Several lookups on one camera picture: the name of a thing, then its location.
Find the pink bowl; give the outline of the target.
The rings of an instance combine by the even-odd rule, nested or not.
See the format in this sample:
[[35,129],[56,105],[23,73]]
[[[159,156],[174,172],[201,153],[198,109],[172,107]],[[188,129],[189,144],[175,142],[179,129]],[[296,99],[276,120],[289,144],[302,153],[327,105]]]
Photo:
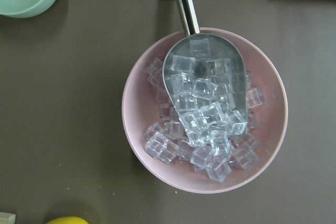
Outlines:
[[254,108],[258,126],[252,132],[260,142],[260,146],[256,149],[258,161],[247,169],[235,168],[223,183],[218,183],[194,173],[187,162],[177,161],[165,165],[145,152],[145,130],[159,120],[154,87],[147,80],[145,68],[154,58],[165,57],[168,50],[184,37],[181,31],[169,34],[151,45],[132,68],[123,92],[122,121],[134,154],[154,176],[184,191],[216,194],[248,184],[270,165],[285,138],[288,102],[282,79],[262,50],[246,38],[230,31],[209,27],[204,27],[203,31],[231,41],[240,51],[247,70],[253,74],[254,85],[262,90],[266,102]]

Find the steel ice scoop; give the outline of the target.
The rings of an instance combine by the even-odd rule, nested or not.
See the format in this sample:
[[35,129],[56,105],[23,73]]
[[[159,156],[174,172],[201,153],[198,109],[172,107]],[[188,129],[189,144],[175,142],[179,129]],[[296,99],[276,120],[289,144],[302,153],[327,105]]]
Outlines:
[[192,0],[176,0],[185,37],[167,53],[162,78],[191,141],[213,133],[229,139],[247,133],[246,72],[238,49],[227,39],[202,33]]

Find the yellow lemon lower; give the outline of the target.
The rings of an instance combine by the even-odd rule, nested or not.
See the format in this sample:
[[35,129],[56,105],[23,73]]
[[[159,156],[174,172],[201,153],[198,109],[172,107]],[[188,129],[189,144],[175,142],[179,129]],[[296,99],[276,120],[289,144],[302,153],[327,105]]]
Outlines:
[[88,221],[80,217],[65,216],[50,220],[46,224],[88,224],[88,223],[89,223]]

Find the bamboo cutting board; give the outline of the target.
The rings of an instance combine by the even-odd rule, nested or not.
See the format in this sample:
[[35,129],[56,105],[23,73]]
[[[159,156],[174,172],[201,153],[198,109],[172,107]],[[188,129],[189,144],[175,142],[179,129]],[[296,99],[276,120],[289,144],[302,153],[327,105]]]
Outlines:
[[13,213],[0,212],[0,224],[15,224],[16,215]]

